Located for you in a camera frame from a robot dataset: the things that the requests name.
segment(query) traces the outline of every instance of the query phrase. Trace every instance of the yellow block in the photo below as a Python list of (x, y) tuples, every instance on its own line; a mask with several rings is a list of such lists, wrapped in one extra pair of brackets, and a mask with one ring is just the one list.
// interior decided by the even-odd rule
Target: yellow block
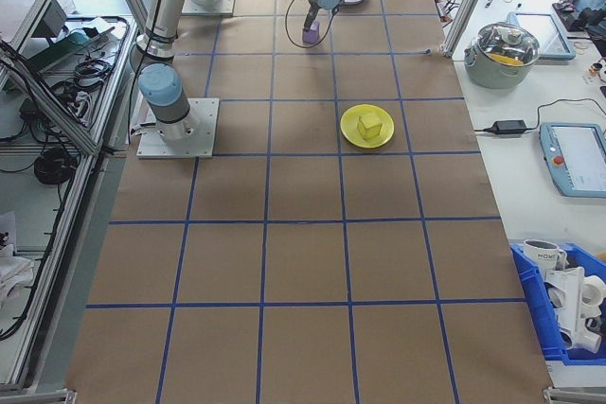
[(381, 134), (383, 122), (379, 116), (374, 113), (365, 113), (358, 117), (358, 133), (367, 141)]

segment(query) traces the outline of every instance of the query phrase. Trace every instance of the mounting plate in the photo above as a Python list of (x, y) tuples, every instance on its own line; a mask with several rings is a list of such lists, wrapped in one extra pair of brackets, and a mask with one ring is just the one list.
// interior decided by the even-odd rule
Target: mounting plate
[[(189, 98), (189, 104), (200, 117), (200, 125), (186, 139), (176, 142), (165, 141), (155, 127), (146, 128), (141, 133), (141, 142), (136, 155), (139, 158), (201, 158), (212, 157), (215, 146), (217, 117), (219, 116), (218, 98)], [(155, 122), (151, 109), (146, 123)]]
[(184, 16), (233, 16), (236, 0), (221, 0), (215, 4), (205, 6), (196, 4), (193, 0), (186, 0), (181, 10)]

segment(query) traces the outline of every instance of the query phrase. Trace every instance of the screen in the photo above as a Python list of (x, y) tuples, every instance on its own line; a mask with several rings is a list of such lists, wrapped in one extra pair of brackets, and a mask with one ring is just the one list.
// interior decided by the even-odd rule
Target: screen
[(521, 28), (530, 32), (539, 41), (541, 54), (565, 54), (570, 52), (558, 31), (553, 18), (548, 14), (516, 14)]
[(572, 187), (584, 191), (606, 191), (606, 151), (598, 134), (588, 127), (554, 127)]

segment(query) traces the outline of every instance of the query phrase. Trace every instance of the glass pot lid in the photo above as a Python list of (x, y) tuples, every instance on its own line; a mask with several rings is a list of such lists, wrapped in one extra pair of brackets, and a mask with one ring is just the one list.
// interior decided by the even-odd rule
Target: glass pot lid
[(507, 23), (480, 29), (474, 45), (489, 59), (509, 66), (527, 66), (539, 59), (539, 42), (527, 30)]

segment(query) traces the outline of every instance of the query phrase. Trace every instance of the power adapter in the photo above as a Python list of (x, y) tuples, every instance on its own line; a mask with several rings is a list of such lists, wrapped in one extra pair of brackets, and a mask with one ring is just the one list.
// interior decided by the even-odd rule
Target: power adapter
[(491, 127), (479, 130), (499, 135), (522, 134), (530, 130), (524, 120), (497, 120)]
[(26, 98), (19, 108), (19, 116), (26, 122), (30, 122), (40, 116), (40, 111), (30, 98)]

